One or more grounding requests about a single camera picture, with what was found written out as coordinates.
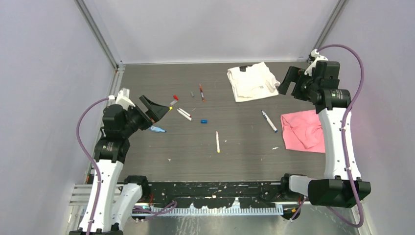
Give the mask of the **red pen cap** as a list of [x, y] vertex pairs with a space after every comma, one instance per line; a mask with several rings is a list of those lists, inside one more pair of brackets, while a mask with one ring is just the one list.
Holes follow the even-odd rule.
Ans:
[[176, 95], [173, 95], [174, 100], [172, 102], [170, 102], [170, 105], [173, 106], [174, 104], [176, 104], [179, 101], [179, 98]]

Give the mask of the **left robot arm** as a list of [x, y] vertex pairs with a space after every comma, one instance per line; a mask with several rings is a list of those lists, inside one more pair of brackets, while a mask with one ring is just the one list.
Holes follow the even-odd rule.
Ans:
[[[123, 169], [129, 138], [137, 130], [147, 130], [160, 121], [170, 107], [159, 105], [141, 96], [140, 101], [147, 111], [142, 111], [127, 95], [119, 92], [91, 104], [81, 115], [76, 126], [76, 138], [90, 160], [93, 168], [93, 183], [87, 208], [78, 228], [71, 235], [121, 235], [123, 228], [137, 202], [145, 202], [150, 197], [150, 187], [145, 176], [128, 176], [120, 196], [114, 199], [115, 187]], [[94, 154], [86, 150], [80, 138], [83, 118], [94, 106], [115, 101], [103, 110], [101, 137], [94, 147]]]

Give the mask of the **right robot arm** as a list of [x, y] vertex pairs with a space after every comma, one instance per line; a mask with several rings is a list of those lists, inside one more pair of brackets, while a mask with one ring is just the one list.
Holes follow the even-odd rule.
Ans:
[[282, 84], [280, 94], [286, 94], [292, 82], [291, 95], [298, 100], [309, 101], [315, 106], [323, 129], [325, 147], [325, 170], [323, 179], [312, 179], [301, 174], [284, 174], [279, 193], [285, 200], [298, 195], [308, 198], [315, 206], [352, 208], [358, 200], [371, 192], [370, 182], [363, 181], [356, 164], [351, 141], [351, 117], [343, 119], [351, 103], [348, 90], [339, 88], [340, 64], [335, 61], [315, 62], [311, 72], [290, 66]]

